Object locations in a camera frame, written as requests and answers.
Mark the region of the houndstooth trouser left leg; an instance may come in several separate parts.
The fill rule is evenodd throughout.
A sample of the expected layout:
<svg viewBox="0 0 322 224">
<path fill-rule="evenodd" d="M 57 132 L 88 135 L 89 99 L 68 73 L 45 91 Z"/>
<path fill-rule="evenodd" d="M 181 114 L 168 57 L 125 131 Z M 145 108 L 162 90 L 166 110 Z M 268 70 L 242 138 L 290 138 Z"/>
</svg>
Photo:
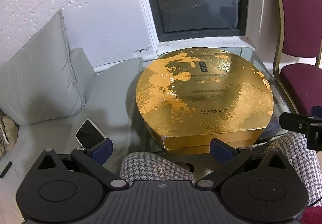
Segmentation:
<svg viewBox="0 0 322 224">
<path fill-rule="evenodd" d="M 122 161 L 120 177 L 132 185 L 137 180 L 195 182 L 193 167 L 185 162 L 171 162 L 156 154 L 135 152 Z"/>
</svg>

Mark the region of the beige crumpled cloth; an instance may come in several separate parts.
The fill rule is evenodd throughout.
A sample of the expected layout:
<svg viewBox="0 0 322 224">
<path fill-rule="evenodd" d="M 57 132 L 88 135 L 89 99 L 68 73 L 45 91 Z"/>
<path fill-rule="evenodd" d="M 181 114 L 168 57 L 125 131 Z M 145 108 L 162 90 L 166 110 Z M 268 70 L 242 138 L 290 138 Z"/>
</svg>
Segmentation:
<svg viewBox="0 0 322 224">
<path fill-rule="evenodd" d="M 3 111 L 1 111 L 0 118 L 0 158 L 2 159 L 16 144 L 18 138 L 18 126 Z"/>
</svg>

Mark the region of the gold round gift box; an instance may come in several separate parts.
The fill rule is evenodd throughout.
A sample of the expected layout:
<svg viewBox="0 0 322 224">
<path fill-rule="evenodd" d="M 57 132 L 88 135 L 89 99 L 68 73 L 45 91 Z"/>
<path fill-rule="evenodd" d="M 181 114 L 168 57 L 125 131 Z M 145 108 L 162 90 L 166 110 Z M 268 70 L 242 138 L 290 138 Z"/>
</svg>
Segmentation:
<svg viewBox="0 0 322 224">
<path fill-rule="evenodd" d="M 156 133 L 150 134 L 157 146 L 166 154 L 196 155 L 209 153 L 212 139 L 219 139 L 233 148 L 238 148 L 254 144 L 263 131 L 263 129 L 257 129 L 243 132 L 184 137 L 160 137 Z"/>
</svg>

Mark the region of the grey sofa seat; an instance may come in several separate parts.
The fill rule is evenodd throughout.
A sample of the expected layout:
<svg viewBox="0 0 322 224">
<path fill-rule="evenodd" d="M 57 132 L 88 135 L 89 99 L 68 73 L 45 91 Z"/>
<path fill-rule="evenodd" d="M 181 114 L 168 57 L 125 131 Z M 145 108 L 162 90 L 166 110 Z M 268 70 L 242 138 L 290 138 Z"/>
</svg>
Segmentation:
<svg viewBox="0 0 322 224">
<path fill-rule="evenodd" d="M 1 179 L 1 223 L 22 223 L 16 204 L 16 191 L 41 152 L 52 148 L 58 154 L 79 147 L 76 132 L 90 119 L 103 134 L 112 140 L 112 156 L 104 164 L 118 174 L 122 160 L 145 145 L 145 129 L 135 103 L 136 83 L 143 70 L 143 59 L 134 58 L 114 64 L 96 74 L 81 48 L 70 53 L 71 66 L 82 93 L 79 113 L 59 119 L 19 126 L 18 140 L 1 159 L 1 168 L 12 163 Z"/>
</svg>

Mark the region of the gold round box lid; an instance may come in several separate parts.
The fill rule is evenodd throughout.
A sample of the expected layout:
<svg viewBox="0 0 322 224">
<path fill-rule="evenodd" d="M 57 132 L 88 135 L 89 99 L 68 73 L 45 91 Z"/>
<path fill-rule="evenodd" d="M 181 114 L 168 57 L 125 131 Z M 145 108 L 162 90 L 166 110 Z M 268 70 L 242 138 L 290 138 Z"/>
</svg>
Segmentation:
<svg viewBox="0 0 322 224">
<path fill-rule="evenodd" d="M 271 86 L 254 64 L 209 47 L 165 53 L 141 74 L 136 103 L 160 137 L 265 129 L 273 115 Z"/>
</svg>

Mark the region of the white cased smartphone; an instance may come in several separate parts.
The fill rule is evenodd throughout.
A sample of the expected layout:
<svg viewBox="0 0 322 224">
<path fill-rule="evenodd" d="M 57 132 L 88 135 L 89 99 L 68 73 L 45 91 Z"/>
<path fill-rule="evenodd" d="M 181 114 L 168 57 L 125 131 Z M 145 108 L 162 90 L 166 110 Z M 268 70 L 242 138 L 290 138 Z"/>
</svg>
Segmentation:
<svg viewBox="0 0 322 224">
<path fill-rule="evenodd" d="M 90 120 L 85 120 L 75 135 L 79 144 L 85 149 L 91 149 L 104 139 L 106 136 L 101 130 Z"/>
</svg>

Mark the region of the maroon padded chair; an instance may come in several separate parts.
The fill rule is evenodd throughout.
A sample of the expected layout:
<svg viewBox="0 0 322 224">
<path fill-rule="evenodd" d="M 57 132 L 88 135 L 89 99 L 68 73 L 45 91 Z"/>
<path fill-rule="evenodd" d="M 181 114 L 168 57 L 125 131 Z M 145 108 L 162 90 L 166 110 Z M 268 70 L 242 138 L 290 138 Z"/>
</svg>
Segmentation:
<svg viewBox="0 0 322 224">
<path fill-rule="evenodd" d="M 321 0 L 278 0 L 273 75 L 294 113 L 321 106 Z"/>
</svg>

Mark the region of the grey sofa cushion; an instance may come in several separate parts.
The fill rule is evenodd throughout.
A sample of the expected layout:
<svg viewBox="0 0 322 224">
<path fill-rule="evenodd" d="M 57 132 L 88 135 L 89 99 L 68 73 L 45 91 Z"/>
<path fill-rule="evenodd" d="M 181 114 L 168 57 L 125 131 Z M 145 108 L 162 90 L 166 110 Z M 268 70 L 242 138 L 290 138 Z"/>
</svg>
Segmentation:
<svg viewBox="0 0 322 224">
<path fill-rule="evenodd" d="M 28 125 L 76 115 L 84 102 L 64 18 L 57 12 L 1 66 L 1 110 L 16 124 Z"/>
</svg>

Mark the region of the dark framed window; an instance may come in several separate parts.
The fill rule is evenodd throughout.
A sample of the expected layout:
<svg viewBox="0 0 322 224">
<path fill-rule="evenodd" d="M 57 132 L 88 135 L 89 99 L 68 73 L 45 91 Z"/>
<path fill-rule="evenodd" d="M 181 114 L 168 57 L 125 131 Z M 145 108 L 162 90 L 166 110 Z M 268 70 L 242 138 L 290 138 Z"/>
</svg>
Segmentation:
<svg viewBox="0 0 322 224">
<path fill-rule="evenodd" d="M 141 0 L 155 54 L 182 47 L 258 44 L 262 0 Z"/>
</svg>

